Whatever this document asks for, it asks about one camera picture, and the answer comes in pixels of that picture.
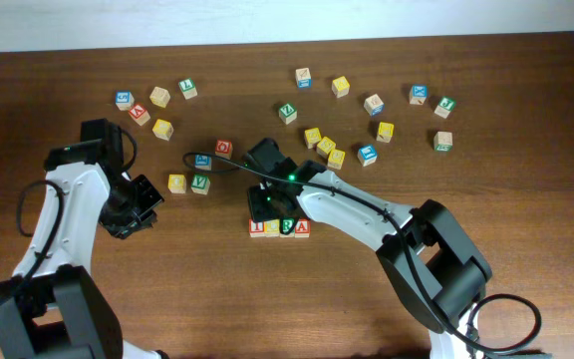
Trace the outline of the green r block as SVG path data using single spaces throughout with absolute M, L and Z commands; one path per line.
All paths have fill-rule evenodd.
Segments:
M 449 152 L 452 149 L 452 133 L 437 132 L 433 137 L 433 149 L 436 152 Z
M 293 237 L 295 235 L 295 226 L 297 220 L 294 218 L 283 218 L 280 221 L 280 237 Z

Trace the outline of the yellow C wooden block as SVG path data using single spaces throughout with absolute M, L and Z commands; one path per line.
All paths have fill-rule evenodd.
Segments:
M 271 219 L 263 222 L 264 235 L 266 237 L 277 237 L 280 235 L 280 220 Z

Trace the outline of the red I wooden block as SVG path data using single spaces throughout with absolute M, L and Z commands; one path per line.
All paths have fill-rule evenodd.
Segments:
M 264 222 L 263 221 L 256 222 L 253 219 L 250 219 L 248 231 L 251 237 L 264 237 L 265 236 Z

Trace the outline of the red A wooden block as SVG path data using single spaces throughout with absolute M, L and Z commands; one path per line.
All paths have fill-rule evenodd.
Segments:
M 311 234 L 311 223 L 308 219 L 301 218 L 298 220 L 294 235 L 296 237 L 309 237 Z

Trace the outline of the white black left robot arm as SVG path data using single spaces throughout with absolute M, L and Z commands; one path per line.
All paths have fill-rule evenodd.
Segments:
M 31 242 L 0 282 L 0 350 L 6 358 L 162 358 L 128 342 L 91 276 L 96 231 L 126 239 L 152 227 L 161 194 L 131 178 L 128 133 L 106 119 L 81 125 L 78 143 L 51 150 Z

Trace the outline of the yellow block beside V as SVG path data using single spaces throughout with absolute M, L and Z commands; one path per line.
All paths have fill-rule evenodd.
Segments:
M 187 180 L 185 175 L 169 175 L 167 187 L 171 193 L 175 194 L 186 193 Z

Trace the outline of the yellow block cluster middle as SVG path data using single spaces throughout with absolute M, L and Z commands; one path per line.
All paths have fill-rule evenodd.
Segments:
M 336 143 L 328 137 L 323 137 L 316 144 L 317 154 L 324 159 L 327 159 L 329 157 L 331 151 L 333 151 L 335 148 L 336 148 Z

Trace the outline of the blue P wooden block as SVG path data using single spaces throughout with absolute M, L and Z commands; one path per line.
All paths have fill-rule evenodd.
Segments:
M 212 158 L 205 155 L 194 156 L 194 167 L 201 172 L 210 172 L 212 170 Z

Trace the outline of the green Z wooden block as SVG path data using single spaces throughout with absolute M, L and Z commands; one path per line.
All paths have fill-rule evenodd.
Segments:
M 278 109 L 278 115 L 285 125 L 289 125 L 297 119 L 297 110 L 292 104 L 286 103 Z

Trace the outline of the blue I leaf block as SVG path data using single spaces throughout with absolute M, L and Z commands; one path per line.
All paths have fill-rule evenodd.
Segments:
M 378 153 L 373 145 L 365 145 L 358 149 L 357 158 L 361 165 L 366 167 L 377 160 Z

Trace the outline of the plain yellow-sided block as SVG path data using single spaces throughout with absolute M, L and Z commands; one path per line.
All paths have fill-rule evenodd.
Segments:
M 165 108 L 170 101 L 170 93 L 162 87 L 154 87 L 149 95 L 150 101 L 161 108 Z

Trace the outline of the blue-sided wooden block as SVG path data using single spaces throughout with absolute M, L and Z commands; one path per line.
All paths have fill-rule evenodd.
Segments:
M 309 68 L 299 68 L 295 70 L 295 80 L 299 89 L 310 88 L 312 86 L 312 76 Z

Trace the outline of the yellow top block far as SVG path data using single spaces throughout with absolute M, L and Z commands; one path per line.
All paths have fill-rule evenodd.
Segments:
M 344 97 L 350 92 L 350 84 L 345 76 L 338 77 L 332 81 L 332 92 L 337 98 Z

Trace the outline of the blue D wooden block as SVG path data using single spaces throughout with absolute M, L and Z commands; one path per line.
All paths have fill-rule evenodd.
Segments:
M 384 106 L 385 104 L 378 94 L 366 98 L 364 102 L 364 108 L 371 117 L 381 113 Z

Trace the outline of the blue X wooden block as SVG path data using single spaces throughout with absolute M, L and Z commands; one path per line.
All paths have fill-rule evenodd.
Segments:
M 409 101 L 411 105 L 423 105 L 428 97 L 428 87 L 426 85 L 414 84 L 411 86 Z

